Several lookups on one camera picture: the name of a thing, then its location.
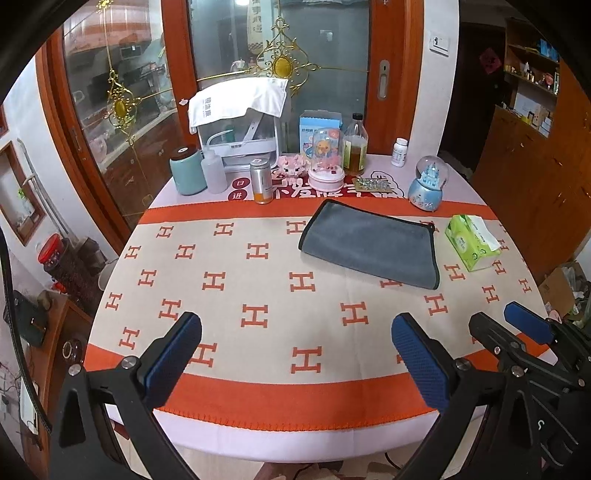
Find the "purple and grey towel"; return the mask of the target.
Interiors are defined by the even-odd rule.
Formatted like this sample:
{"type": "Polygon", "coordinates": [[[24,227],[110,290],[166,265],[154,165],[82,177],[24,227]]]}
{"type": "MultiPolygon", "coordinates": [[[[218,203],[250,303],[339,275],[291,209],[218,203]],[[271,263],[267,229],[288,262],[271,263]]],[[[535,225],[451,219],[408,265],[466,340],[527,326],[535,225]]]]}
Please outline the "purple and grey towel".
{"type": "Polygon", "coordinates": [[[339,267],[436,290],[440,272],[435,227],[325,200],[308,221],[298,248],[339,267]]]}

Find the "cardboard box on floor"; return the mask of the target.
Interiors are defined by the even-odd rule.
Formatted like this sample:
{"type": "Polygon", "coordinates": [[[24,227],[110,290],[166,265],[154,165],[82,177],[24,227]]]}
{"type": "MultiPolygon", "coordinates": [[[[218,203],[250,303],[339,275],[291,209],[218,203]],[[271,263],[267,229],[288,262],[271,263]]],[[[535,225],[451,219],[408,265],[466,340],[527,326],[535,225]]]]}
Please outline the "cardboard box on floor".
{"type": "Polygon", "coordinates": [[[589,296],[590,281],[577,261],[555,268],[539,286],[548,313],[556,311],[561,318],[580,318],[589,296]]]}

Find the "small wooden side table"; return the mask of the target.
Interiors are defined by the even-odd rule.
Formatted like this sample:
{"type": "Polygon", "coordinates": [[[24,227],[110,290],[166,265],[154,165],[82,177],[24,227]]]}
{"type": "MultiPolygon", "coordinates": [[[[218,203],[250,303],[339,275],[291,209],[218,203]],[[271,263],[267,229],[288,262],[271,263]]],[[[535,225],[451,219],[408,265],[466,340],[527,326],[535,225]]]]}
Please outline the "small wooden side table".
{"type": "MultiPolygon", "coordinates": [[[[85,350],[93,319],[66,295],[48,293],[51,308],[48,311],[48,329],[41,347],[28,347],[25,353],[32,380],[39,387],[41,405],[51,422],[54,421],[60,389],[68,365],[62,354],[67,340],[77,339],[85,350]]],[[[21,434],[24,457],[39,478],[46,478],[49,462],[49,437],[40,425],[33,437],[28,429],[21,434]]]]}

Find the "green tissue pack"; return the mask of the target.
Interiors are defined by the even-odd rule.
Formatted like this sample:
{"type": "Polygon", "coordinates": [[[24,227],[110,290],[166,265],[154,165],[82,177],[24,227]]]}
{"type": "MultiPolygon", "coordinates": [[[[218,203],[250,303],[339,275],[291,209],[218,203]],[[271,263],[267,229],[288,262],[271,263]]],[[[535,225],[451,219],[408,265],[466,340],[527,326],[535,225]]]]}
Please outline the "green tissue pack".
{"type": "Polygon", "coordinates": [[[501,244],[476,215],[454,215],[445,234],[469,272],[493,266],[501,255],[501,244]]]}

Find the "wooden shelf cabinet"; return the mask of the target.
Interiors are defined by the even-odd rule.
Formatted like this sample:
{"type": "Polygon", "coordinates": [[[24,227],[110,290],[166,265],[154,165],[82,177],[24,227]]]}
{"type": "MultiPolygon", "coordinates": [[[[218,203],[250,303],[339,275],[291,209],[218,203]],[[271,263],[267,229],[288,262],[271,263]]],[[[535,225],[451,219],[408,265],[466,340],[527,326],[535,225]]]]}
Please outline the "wooden shelf cabinet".
{"type": "Polygon", "coordinates": [[[537,282],[590,232],[590,100],[529,22],[506,27],[504,81],[472,185],[537,282]]]}

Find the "red lidded jar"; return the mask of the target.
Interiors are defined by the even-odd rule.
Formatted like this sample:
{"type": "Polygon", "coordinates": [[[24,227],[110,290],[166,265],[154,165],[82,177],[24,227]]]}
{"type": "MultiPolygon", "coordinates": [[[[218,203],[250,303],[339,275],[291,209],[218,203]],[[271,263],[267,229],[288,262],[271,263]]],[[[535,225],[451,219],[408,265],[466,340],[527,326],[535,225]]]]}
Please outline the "red lidded jar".
{"type": "Polygon", "coordinates": [[[52,234],[41,247],[37,260],[44,267],[55,265],[64,251],[62,237],[58,233],[52,234]]]}

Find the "blue castle snow globe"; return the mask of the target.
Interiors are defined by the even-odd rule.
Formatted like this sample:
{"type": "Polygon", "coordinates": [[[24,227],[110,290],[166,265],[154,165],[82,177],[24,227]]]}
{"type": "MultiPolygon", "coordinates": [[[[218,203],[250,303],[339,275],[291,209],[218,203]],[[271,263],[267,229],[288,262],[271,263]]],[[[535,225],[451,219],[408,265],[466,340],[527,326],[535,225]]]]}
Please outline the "blue castle snow globe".
{"type": "Polygon", "coordinates": [[[435,212],[443,201],[443,189],[449,178],[448,164],[438,156],[421,158],[416,165],[416,178],[412,182],[409,201],[426,212],[435,212]]]}

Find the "orange H-pattern tablecloth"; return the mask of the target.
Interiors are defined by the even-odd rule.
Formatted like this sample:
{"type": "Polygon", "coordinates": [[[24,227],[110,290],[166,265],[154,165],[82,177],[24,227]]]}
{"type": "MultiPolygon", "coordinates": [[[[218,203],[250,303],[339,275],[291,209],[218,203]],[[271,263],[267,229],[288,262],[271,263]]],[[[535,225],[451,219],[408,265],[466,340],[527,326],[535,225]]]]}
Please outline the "orange H-pattern tablecloth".
{"type": "Polygon", "coordinates": [[[446,203],[435,217],[399,199],[353,198],[351,205],[426,225],[439,286],[416,288],[305,255],[298,243],[317,199],[155,207],[108,281],[86,367],[107,369],[142,354],[191,311],[202,337],[166,412],[250,430],[359,429],[428,412],[392,343],[396,315],[412,314],[451,355],[493,369],[493,356],[470,336],[470,317],[501,319],[514,301],[544,313],[530,271],[489,208],[470,211],[485,218],[501,254],[470,272],[444,233],[461,203],[446,203]]]}

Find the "blister pill pack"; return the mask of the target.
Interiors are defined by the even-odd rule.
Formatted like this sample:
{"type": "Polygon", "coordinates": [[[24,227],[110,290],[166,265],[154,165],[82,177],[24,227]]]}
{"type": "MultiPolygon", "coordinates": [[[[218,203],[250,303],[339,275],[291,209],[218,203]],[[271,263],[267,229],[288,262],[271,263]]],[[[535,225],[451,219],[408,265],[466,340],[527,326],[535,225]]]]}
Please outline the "blister pill pack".
{"type": "Polygon", "coordinates": [[[353,186],[359,193],[380,193],[388,194],[393,192],[389,181],[384,178],[363,178],[356,177],[353,180],[353,186]]]}

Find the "white pill bottle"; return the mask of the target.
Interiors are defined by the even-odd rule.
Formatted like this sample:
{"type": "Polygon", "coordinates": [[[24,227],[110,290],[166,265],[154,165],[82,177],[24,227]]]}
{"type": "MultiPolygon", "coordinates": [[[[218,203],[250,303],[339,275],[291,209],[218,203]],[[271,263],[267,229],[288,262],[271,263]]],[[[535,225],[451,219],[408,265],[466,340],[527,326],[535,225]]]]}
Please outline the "white pill bottle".
{"type": "Polygon", "coordinates": [[[409,141],[398,137],[393,146],[391,163],[394,167],[402,168],[405,165],[408,153],[409,141]]]}

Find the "teal cylindrical container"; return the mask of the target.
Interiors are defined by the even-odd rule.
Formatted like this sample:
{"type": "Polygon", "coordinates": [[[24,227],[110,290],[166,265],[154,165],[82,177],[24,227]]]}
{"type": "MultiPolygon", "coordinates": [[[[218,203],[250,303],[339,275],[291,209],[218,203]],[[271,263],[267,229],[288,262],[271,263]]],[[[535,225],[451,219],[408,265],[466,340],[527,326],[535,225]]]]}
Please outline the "teal cylindrical container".
{"type": "Polygon", "coordinates": [[[194,145],[177,148],[170,156],[169,167],[176,191],[183,196],[200,193],[206,189],[201,162],[204,153],[194,145]]]}

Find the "white squeeze bottle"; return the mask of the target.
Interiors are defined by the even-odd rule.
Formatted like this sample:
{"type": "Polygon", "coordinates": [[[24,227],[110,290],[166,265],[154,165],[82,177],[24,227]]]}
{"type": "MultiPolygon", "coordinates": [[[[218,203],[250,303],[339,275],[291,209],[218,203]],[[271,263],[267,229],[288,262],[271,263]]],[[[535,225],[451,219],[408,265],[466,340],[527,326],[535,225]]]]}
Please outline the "white squeeze bottle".
{"type": "Polygon", "coordinates": [[[204,154],[204,159],[201,161],[201,169],[207,190],[211,194],[225,191],[228,188],[228,178],[226,178],[221,156],[211,148],[204,148],[202,154],[204,154]]]}

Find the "pink dome music box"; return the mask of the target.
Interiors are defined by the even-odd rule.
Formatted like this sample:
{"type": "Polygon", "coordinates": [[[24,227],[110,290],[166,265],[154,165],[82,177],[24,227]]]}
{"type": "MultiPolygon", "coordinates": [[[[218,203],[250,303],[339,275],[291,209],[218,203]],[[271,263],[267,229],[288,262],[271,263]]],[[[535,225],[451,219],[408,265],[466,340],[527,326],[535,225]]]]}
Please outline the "pink dome music box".
{"type": "Polygon", "coordinates": [[[315,146],[308,167],[308,184],[318,192],[335,193],[344,185],[341,131],[332,130],[332,134],[337,135],[334,140],[322,140],[315,146]]]}

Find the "oil bottle with amber liquid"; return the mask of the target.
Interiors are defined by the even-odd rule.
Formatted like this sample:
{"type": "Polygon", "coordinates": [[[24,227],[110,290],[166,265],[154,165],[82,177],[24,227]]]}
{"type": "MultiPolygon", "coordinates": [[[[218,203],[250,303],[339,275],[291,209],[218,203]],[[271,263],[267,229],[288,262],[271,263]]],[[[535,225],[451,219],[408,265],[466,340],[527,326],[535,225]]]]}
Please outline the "oil bottle with amber liquid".
{"type": "Polygon", "coordinates": [[[349,176],[363,173],[367,160],[369,135],[363,125],[363,114],[353,113],[342,140],[342,165],[349,176]]]}

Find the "silver orange can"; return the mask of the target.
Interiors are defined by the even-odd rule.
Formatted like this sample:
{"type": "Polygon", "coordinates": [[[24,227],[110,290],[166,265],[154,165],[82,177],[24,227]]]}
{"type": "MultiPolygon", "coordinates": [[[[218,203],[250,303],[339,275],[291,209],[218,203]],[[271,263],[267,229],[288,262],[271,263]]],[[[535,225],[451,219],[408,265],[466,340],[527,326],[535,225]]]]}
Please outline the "silver orange can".
{"type": "Polygon", "coordinates": [[[263,158],[253,159],[250,162],[249,171],[252,180],[253,201],[258,204],[268,204],[273,201],[270,162],[263,158]]]}

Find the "blue carton box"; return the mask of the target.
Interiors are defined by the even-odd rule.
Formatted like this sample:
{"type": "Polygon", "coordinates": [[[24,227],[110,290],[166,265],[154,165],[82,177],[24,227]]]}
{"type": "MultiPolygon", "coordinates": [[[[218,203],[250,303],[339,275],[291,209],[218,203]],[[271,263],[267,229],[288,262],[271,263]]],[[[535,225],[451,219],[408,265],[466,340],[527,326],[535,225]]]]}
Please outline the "blue carton box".
{"type": "Polygon", "coordinates": [[[334,140],[332,130],[342,128],[342,114],[328,110],[304,110],[298,122],[301,154],[308,159],[315,156],[315,146],[322,140],[334,140]]]}

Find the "white appliance with cloth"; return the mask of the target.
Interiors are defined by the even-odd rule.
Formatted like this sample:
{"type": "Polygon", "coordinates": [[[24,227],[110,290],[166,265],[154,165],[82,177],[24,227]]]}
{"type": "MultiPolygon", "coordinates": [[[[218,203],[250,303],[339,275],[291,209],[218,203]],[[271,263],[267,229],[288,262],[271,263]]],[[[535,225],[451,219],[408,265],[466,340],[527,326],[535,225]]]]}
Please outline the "white appliance with cloth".
{"type": "Polygon", "coordinates": [[[255,159],[274,167],[280,156],[280,119],[286,101],[286,79],[222,81],[188,102],[189,131],[198,136],[203,150],[221,157],[228,172],[245,171],[255,159]]]}

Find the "wooden glass door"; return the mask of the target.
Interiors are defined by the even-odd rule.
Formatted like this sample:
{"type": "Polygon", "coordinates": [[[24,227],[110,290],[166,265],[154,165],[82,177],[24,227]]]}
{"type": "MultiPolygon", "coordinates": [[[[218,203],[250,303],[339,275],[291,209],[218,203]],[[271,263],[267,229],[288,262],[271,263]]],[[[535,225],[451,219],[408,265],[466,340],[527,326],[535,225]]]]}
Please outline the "wooden glass door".
{"type": "Polygon", "coordinates": [[[259,125],[300,150],[305,112],[363,115],[389,154],[416,113],[421,1],[88,1],[35,57],[41,104],[76,193],[120,250],[170,179],[172,153],[200,146],[188,103],[253,75],[287,81],[283,116],[259,125]]]}

